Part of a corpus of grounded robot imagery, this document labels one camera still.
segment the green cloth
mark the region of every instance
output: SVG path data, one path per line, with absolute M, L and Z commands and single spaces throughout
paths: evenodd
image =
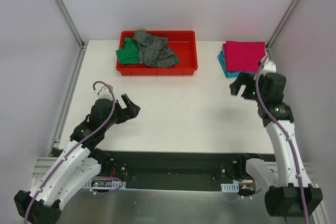
M 139 64 L 139 48 L 137 42 L 132 38 L 125 38 L 122 48 L 116 51 L 120 64 Z

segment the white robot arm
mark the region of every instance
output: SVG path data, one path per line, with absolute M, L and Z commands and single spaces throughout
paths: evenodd
M 271 216 L 308 216 L 323 199 L 320 188 L 313 188 L 299 154 L 294 118 L 290 106 L 283 103 L 286 78 L 264 58 L 257 75 L 240 73 L 230 85 L 231 94 L 257 100 L 258 114 L 272 141 L 278 166 L 276 176 L 260 158 L 244 158 L 243 170 L 266 192 L 265 205 Z
M 118 100 L 114 100 L 112 87 L 101 81 L 96 83 L 105 87 L 97 92 L 91 113 L 74 129 L 61 155 L 28 192 L 21 190 L 15 195 L 14 202 L 25 223 L 56 223 L 67 202 L 89 179 L 106 170 L 110 172 L 111 156 L 96 146 L 113 124 L 138 116 L 140 107 L 123 94 L 127 107 L 122 109 Z

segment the magenta cloth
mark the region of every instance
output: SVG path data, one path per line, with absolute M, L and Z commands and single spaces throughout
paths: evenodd
M 265 42 L 227 41 L 223 44 L 227 71 L 258 71 L 258 62 L 265 56 Z

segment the white tabletop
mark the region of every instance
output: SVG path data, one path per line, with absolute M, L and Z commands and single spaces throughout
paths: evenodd
M 257 103 L 230 94 L 217 55 L 223 42 L 198 41 L 198 70 L 190 77 L 126 77 L 116 71 L 118 40 L 91 40 L 80 70 L 59 148 L 95 103 L 96 80 L 116 99 L 126 93 L 141 111 L 110 128 L 97 146 L 107 151 L 274 153 Z

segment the red plastic bin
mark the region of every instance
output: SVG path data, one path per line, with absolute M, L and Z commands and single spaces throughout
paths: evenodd
M 123 76 L 192 76 L 197 70 L 196 39 L 193 31 L 146 31 L 149 34 L 168 38 L 168 46 L 176 53 L 180 63 L 172 68 L 151 68 L 145 64 L 122 65 L 116 69 Z M 126 37 L 133 38 L 134 31 L 123 31 L 119 48 Z

